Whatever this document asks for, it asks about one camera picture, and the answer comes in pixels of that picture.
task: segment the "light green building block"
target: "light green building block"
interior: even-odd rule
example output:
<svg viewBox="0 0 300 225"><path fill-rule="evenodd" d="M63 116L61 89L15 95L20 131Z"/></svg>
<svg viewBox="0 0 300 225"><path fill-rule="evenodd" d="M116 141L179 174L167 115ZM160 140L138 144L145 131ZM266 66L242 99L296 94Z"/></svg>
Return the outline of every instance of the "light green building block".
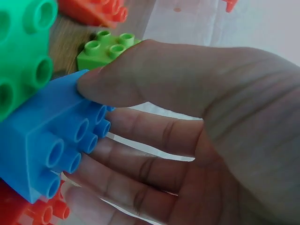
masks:
<svg viewBox="0 0 300 225"><path fill-rule="evenodd" d="M86 43L84 50L77 56L78 70L103 67L139 42L141 40L135 39L133 34L113 36L108 30L100 31L96 39Z"/></svg>
<svg viewBox="0 0 300 225"><path fill-rule="evenodd" d="M56 0L0 3L0 122L52 77L48 56Z"/></svg>

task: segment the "plastic toy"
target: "plastic toy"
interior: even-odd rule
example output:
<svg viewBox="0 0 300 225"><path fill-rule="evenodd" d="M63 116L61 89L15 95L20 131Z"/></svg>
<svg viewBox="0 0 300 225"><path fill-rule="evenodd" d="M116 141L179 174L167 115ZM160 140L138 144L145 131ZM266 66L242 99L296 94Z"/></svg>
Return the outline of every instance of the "plastic toy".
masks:
<svg viewBox="0 0 300 225"><path fill-rule="evenodd" d="M109 131L107 107L77 92L86 72L50 81L0 123L0 178L30 203L53 198L59 174L73 173L81 152L91 153Z"/></svg>
<svg viewBox="0 0 300 225"><path fill-rule="evenodd" d="M89 26L116 28L127 19L124 0L58 0L64 14Z"/></svg>
<svg viewBox="0 0 300 225"><path fill-rule="evenodd" d="M238 0L222 0L224 2L227 2L226 12L230 13L233 11L234 6L238 2Z"/></svg>
<svg viewBox="0 0 300 225"><path fill-rule="evenodd" d="M57 11L55 0L1 1L0 122L50 81L49 28Z"/></svg>
<svg viewBox="0 0 300 225"><path fill-rule="evenodd" d="M53 199L40 199L30 204L2 180L0 211L2 225L55 225L70 214L60 189Z"/></svg>
<svg viewBox="0 0 300 225"><path fill-rule="evenodd" d="M78 69L92 70L103 67L139 42L133 34L113 36L108 30L100 31L96 39L86 43L84 50L77 56Z"/></svg>

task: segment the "wooden table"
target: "wooden table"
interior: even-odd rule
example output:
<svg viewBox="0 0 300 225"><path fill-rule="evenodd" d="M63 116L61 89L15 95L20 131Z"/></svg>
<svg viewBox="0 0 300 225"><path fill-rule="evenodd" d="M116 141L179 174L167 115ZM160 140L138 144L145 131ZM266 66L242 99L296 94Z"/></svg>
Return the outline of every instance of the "wooden table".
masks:
<svg viewBox="0 0 300 225"><path fill-rule="evenodd" d="M128 18L125 23L120 23L112 30L112 33L130 32L141 39L154 4L155 0L125 0ZM64 15L58 15L50 34L50 56L54 62L53 78L77 71L76 56L82 50L82 45L100 29L100 27L84 26Z"/></svg>

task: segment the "orange toy piece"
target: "orange toy piece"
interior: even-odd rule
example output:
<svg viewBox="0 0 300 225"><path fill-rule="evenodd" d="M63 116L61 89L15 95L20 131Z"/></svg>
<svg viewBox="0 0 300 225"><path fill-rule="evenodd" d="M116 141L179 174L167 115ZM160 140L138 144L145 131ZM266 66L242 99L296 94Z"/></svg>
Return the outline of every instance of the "orange toy piece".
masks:
<svg viewBox="0 0 300 225"><path fill-rule="evenodd" d="M1 225L55 225L59 219L67 219L69 214L70 208L64 202L60 189L53 199L41 199L30 204L0 180Z"/></svg>
<svg viewBox="0 0 300 225"><path fill-rule="evenodd" d="M232 12L234 6L238 2L238 0L223 0L224 2L227 2L226 12L230 13Z"/></svg>
<svg viewBox="0 0 300 225"><path fill-rule="evenodd" d="M124 0L58 0L59 10L89 26L116 28L127 19Z"/></svg>

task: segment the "fingernail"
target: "fingernail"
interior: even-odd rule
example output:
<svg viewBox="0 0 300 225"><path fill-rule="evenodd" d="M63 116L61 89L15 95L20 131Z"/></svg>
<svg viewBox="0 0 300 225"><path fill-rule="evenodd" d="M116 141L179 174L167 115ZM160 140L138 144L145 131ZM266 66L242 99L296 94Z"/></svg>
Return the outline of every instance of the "fingernail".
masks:
<svg viewBox="0 0 300 225"><path fill-rule="evenodd" d="M61 185L61 188L60 188L60 192L61 192L61 195L64 199L66 199L66 193L67 191L73 187L73 184L65 181L62 185Z"/></svg>
<svg viewBox="0 0 300 225"><path fill-rule="evenodd" d="M101 70L103 69L103 67L99 67L99 68L96 68L96 69L93 69L93 70L90 70L89 72L85 73L84 75L82 75L78 81L85 81L85 80L89 80L91 78L95 78L97 77Z"/></svg>

